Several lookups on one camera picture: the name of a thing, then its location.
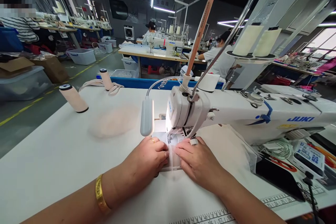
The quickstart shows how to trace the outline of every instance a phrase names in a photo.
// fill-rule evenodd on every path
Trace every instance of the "white thread spool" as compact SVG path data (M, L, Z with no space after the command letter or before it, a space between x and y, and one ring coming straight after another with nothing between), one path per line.
M254 52L254 57L266 57L270 54L279 34L281 32L281 29L276 30L266 30L262 34Z
M248 25L232 53L235 55L246 56L250 52L263 28L264 26L260 25Z
M169 33L174 33L174 26L172 24L169 26Z
M59 91L77 113L84 113L89 109L89 106L73 86L69 84L61 85Z
M101 79L103 80L105 90L106 91L111 90L113 88L113 84L112 84L108 71L105 68L102 68L99 70L99 72L100 72Z

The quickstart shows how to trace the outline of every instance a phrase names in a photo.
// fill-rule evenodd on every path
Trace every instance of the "floor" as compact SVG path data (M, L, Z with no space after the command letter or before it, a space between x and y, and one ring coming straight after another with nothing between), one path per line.
M88 66L76 65L72 61L62 64L69 76L73 77L68 84L78 90L84 82L95 79L100 68L108 71L124 69L121 58L122 55L114 48L111 54L96 55L97 61ZM57 86L54 85L34 100L0 103L0 158L65 104L65 99L55 88Z

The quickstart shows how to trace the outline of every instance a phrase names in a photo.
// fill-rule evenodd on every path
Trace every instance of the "juki logo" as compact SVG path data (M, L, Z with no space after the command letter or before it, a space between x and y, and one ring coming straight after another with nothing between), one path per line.
M315 117L294 117L289 118L287 121L312 121Z

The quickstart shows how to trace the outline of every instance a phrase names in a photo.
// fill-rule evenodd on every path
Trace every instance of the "right hand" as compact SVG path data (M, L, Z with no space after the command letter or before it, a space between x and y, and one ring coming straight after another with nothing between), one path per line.
M217 161L201 137L197 145L190 144L190 138L176 145L175 153L181 158L181 168L197 184L220 196L223 182L231 177Z

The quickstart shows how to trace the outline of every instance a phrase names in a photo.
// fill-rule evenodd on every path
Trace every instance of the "pink fabric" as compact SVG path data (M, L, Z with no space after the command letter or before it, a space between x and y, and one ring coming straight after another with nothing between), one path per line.
M333 68L334 66L336 66L336 57L333 58L333 60L331 62L329 62L327 64L324 64L323 66L320 66L315 73L320 74L324 71L327 71L327 70Z

